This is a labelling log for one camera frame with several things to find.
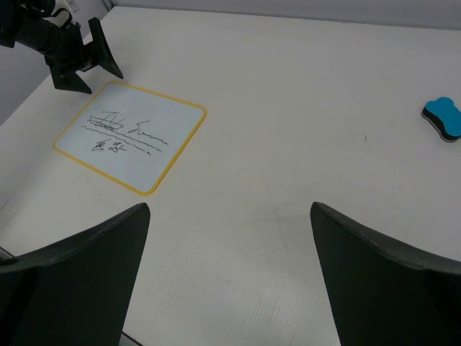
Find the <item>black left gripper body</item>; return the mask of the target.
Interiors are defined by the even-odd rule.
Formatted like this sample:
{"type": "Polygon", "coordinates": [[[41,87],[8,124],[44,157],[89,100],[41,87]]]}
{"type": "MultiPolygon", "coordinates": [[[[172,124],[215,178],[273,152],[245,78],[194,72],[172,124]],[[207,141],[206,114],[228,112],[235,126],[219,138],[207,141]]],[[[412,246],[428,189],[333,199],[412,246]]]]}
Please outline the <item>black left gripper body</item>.
{"type": "Polygon", "coordinates": [[[56,68],[59,76],[94,67],[94,60],[83,44],[78,25],[63,29],[43,18],[23,14],[21,44],[45,56],[47,64],[56,68]]]}

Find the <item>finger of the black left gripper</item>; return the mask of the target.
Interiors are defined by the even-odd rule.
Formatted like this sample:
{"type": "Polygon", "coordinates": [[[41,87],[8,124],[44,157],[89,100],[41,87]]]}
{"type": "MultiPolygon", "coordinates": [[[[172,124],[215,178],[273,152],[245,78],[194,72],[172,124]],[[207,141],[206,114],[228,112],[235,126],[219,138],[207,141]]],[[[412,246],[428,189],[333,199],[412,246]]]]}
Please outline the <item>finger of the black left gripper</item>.
{"type": "Polygon", "coordinates": [[[53,85],[58,90],[91,94],[92,91],[83,79],[72,69],[54,63],[50,65],[53,85]]]}
{"type": "Polygon", "coordinates": [[[91,66],[100,66],[119,79],[124,79],[123,73],[112,56],[100,20],[97,17],[89,20],[92,41],[87,44],[91,66]]]}

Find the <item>yellow-framed small whiteboard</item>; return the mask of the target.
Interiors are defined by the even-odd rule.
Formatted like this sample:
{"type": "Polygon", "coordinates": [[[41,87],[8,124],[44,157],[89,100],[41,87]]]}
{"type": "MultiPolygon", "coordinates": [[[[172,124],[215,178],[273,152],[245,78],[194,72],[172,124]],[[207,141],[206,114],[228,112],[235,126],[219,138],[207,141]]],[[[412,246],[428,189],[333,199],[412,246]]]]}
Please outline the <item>yellow-framed small whiteboard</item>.
{"type": "Polygon", "coordinates": [[[207,117],[200,106],[119,81],[106,83],[53,148],[128,190],[152,194],[207,117]]]}

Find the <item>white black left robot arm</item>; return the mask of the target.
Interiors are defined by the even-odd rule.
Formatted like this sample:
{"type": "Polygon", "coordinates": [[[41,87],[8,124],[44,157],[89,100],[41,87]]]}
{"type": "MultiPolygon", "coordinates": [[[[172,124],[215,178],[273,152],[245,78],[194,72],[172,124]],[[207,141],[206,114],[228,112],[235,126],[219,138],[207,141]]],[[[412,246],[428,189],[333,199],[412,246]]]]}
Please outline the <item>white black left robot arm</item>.
{"type": "Polygon", "coordinates": [[[97,66],[123,78],[98,18],[89,20],[89,30],[92,41],[85,43],[68,1],[1,2],[1,45],[20,43],[43,55],[59,90],[91,94],[77,73],[97,66]]]}

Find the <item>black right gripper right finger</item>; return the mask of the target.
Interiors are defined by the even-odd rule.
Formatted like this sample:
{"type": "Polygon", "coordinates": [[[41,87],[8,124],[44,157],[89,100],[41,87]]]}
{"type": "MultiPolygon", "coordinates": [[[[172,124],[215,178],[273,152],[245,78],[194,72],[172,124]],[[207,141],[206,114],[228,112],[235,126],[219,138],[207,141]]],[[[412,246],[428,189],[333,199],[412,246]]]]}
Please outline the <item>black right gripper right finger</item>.
{"type": "Polygon", "coordinates": [[[310,208],[341,345],[459,345],[460,262],[310,208]]]}

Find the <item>blue bone-shaped whiteboard eraser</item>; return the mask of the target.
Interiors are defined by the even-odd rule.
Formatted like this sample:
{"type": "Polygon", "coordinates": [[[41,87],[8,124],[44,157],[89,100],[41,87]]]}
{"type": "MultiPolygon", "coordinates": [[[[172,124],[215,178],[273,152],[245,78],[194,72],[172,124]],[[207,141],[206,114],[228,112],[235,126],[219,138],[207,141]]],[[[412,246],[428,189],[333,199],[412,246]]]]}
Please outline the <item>blue bone-shaped whiteboard eraser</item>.
{"type": "Polygon", "coordinates": [[[460,139],[460,110],[449,97],[428,101],[421,116],[435,128],[443,141],[454,143],[460,139]]]}

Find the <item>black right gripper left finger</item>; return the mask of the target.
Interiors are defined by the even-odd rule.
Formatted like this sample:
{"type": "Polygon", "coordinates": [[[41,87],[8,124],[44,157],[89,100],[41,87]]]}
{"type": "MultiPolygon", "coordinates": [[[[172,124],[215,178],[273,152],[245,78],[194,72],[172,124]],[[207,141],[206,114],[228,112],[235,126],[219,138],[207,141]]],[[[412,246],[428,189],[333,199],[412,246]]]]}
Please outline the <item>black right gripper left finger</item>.
{"type": "Polygon", "coordinates": [[[150,219],[138,203],[35,251],[1,250],[1,344],[139,345],[123,327],[150,219]]]}

